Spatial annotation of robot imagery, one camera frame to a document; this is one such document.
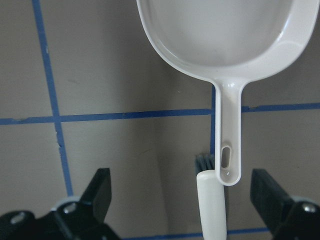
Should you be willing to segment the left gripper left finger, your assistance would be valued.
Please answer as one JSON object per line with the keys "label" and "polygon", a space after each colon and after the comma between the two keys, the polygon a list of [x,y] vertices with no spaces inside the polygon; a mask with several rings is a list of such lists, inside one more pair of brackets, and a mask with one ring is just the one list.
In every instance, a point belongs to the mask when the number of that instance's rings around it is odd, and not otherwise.
{"label": "left gripper left finger", "polygon": [[0,217],[2,240],[118,240],[104,222],[112,200],[109,168],[99,168],[78,200],[66,200],[36,218],[28,210]]}

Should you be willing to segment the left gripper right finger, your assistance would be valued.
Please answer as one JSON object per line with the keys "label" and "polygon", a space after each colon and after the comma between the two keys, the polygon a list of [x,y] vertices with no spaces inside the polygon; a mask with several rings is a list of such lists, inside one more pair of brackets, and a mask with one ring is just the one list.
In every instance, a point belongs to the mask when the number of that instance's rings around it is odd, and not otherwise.
{"label": "left gripper right finger", "polygon": [[251,172],[250,200],[273,240],[320,238],[320,205],[289,195],[265,169]]}

